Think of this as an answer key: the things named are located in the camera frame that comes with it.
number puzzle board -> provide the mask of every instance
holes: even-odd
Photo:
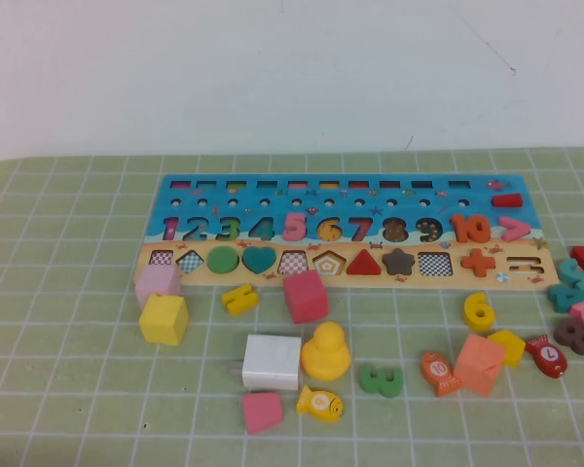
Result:
[[[521,195],[521,207],[493,206],[493,197],[511,194]],[[530,232],[504,241],[502,216]],[[461,263],[472,251],[482,253],[473,262],[485,265],[484,277]],[[216,273],[209,255],[237,267]],[[518,175],[171,174],[135,279],[147,264],[175,264],[183,284],[198,285],[280,286],[286,274],[306,269],[331,287],[535,290],[558,283]]]

green circle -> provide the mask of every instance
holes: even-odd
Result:
[[[231,246],[217,246],[207,255],[207,266],[217,274],[227,274],[237,268],[237,253]]]

white wall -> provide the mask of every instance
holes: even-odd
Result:
[[[411,136],[584,145],[584,0],[0,0],[0,159]]]

orange fish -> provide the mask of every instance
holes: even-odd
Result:
[[[421,375],[444,397],[460,389],[460,379],[454,377],[450,363],[437,352],[426,352],[421,357]]]

teal heart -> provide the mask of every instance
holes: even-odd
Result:
[[[257,246],[249,246],[242,254],[242,262],[254,274],[261,274],[270,268],[276,261],[276,252],[274,248],[265,246],[258,248]]]

